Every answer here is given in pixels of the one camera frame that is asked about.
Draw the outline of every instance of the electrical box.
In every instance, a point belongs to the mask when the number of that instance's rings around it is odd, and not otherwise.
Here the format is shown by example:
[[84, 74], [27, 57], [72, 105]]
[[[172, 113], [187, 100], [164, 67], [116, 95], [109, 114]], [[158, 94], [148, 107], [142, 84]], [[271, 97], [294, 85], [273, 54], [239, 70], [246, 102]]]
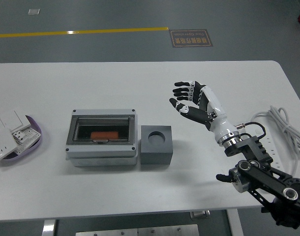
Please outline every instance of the electrical box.
[[74, 166], [136, 165], [137, 134], [134, 109], [74, 110], [66, 159]]

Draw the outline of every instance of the screw head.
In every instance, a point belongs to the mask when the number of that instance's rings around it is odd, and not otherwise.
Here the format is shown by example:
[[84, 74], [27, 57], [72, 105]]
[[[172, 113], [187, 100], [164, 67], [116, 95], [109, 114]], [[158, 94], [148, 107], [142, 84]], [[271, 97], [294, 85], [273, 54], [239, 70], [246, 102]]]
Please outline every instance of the screw head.
[[246, 161], [243, 161], [241, 164], [240, 164], [240, 167], [244, 170], [246, 170], [248, 168], [248, 163]]
[[296, 193], [292, 189], [289, 189], [288, 191], [286, 191], [286, 195], [289, 198], [293, 198], [296, 195]]

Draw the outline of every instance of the white cable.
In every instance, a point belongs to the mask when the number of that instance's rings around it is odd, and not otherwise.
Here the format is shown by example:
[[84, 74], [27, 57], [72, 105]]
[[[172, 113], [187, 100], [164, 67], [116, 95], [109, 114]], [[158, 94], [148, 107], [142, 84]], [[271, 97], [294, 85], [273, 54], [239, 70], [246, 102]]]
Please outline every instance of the white cable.
[[251, 121], [253, 121], [256, 117], [272, 118], [276, 122], [280, 131], [284, 134], [288, 144], [291, 147], [291, 150], [294, 153], [295, 163], [291, 173], [291, 175], [294, 176], [298, 167], [298, 155], [300, 155], [300, 132], [289, 124], [289, 117], [286, 110], [282, 107], [277, 109], [273, 106], [270, 106], [269, 111], [258, 112], [255, 115], [253, 115]]

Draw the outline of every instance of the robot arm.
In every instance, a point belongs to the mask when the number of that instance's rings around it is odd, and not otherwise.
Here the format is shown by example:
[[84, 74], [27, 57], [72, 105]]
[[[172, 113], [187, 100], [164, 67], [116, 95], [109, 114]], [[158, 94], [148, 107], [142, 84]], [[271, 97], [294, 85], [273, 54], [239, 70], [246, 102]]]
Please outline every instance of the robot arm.
[[[175, 86], [180, 87], [173, 90], [178, 101], [193, 101], [199, 106], [186, 106], [171, 98], [170, 102], [176, 110], [213, 132], [216, 142], [225, 147], [227, 156], [242, 153], [246, 158], [230, 169], [227, 176], [217, 175], [217, 180], [231, 182], [241, 193], [248, 191], [264, 206], [262, 212], [271, 213], [277, 225], [296, 229], [300, 225], [300, 179], [272, 168], [270, 163], [273, 159], [258, 137], [241, 139], [238, 131], [241, 127], [228, 122], [220, 102], [208, 86], [198, 82], [178, 82]], [[258, 188], [275, 195], [274, 201], [268, 202], [256, 191]]]

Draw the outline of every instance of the gray block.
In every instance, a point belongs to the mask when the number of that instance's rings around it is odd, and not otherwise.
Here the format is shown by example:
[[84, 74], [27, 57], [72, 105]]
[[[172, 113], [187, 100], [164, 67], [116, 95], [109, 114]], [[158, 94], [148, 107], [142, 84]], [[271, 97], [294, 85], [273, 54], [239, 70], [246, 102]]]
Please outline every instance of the gray block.
[[169, 165], [172, 155], [173, 143], [170, 126], [141, 126], [141, 164]]

